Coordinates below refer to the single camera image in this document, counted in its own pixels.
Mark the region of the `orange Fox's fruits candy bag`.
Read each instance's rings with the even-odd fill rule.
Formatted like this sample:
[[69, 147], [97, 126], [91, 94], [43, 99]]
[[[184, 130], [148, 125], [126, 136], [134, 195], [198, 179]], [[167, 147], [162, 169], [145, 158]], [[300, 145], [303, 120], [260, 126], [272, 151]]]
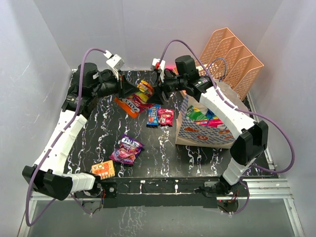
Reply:
[[148, 103], [148, 99], [153, 95], [153, 87], [146, 81], [142, 80], [137, 85], [139, 91], [128, 96], [127, 98], [115, 98], [114, 101], [133, 119], [137, 118], [140, 113], [151, 108], [153, 104]]

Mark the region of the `purple Fox's berries candy bag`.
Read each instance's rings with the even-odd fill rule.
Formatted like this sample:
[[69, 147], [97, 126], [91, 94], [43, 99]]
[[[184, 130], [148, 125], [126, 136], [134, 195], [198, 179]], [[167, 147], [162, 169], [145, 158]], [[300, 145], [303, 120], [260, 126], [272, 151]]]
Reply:
[[144, 144], [124, 134], [121, 137], [119, 148], [112, 152], [109, 159], [115, 162], [133, 165], [143, 148]]

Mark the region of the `green Fox's candy bag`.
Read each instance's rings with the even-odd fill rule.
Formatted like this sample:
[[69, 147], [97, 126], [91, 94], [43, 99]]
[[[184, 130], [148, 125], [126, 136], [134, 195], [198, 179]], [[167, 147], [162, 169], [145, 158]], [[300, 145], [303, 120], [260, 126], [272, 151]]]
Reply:
[[206, 115], [194, 106], [189, 106], [187, 108], [186, 116], [192, 121], [208, 120]]

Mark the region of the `blue snack bag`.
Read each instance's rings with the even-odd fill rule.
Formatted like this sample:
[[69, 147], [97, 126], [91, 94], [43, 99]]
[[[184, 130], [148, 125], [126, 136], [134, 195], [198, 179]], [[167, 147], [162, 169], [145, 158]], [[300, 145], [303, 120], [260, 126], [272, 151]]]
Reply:
[[205, 115], [207, 117], [208, 120], [215, 120], [215, 119], [219, 119], [211, 110], [207, 110], [207, 113]]

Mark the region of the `magenta snack bag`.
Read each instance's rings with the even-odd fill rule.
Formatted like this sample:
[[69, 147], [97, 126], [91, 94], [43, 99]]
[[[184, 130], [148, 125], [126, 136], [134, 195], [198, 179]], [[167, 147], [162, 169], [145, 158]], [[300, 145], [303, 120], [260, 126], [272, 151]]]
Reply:
[[195, 123], [199, 125], [215, 127], [215, 128], [225, 127], [224, 123], [220, 119], [197, 120], [195, 121]]

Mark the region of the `blue M&M's packet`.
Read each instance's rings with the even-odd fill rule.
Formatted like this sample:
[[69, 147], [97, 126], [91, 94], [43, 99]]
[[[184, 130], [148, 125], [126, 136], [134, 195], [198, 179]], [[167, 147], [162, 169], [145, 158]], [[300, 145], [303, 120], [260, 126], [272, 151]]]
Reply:
[[148, 120], [146, 123], [146, 127], [158, 127], [158, 110], [160, 109], [160, 105], [155, 104], [151, 108], [148, 109]]

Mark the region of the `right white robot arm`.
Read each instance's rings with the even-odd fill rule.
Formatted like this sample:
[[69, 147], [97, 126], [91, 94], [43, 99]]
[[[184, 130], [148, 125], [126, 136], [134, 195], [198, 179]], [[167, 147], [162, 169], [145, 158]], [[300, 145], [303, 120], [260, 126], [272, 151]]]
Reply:
[[256, 122], [244, 112], [238, 111], [224, 96], [211, 76], [200, 76], [195, 61], [190, 55], [176, 60], [178, 74], [166, 74], [165, 61], [153, 59], [152, 69], [157, 73], [154, 93], [149, 103], [163, 104], [170, 92], [184, 90], [197, 102], [211, 110], [228, 128], [234, 138], [230, 148], [231, 160], [212, 191], [226, 196], [233, 195], [246, 170], [267, 147], [268, 125], [264, 121]]

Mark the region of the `blue checkered paper bag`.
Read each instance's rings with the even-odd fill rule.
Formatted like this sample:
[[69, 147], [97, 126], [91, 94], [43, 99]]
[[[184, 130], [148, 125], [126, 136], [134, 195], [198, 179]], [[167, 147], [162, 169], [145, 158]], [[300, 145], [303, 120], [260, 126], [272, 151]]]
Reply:
[[183, 102], [176, 120], [177, 145], [229, 149], [235, 141], [227, 126], [206, 106], [181, 91]]

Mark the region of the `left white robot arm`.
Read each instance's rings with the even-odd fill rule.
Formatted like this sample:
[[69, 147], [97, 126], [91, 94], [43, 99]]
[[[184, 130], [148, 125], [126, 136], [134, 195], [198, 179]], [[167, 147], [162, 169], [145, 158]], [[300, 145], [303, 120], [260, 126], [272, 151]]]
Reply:
[[22, 171], [31, 191], [57, 200], [80, 191], [86, 191], [91, 197], [100, 195], [100, 178], [90, 172], [65, 174], [66, 160], [100, 99], [110, 95], [126, 98], [137, 91], [138, 87], [120, 70], [99, 71], [94, 63], [79, 65], [71, 77], [58, 123], [48, 144], [34, 164], [25, 166]]

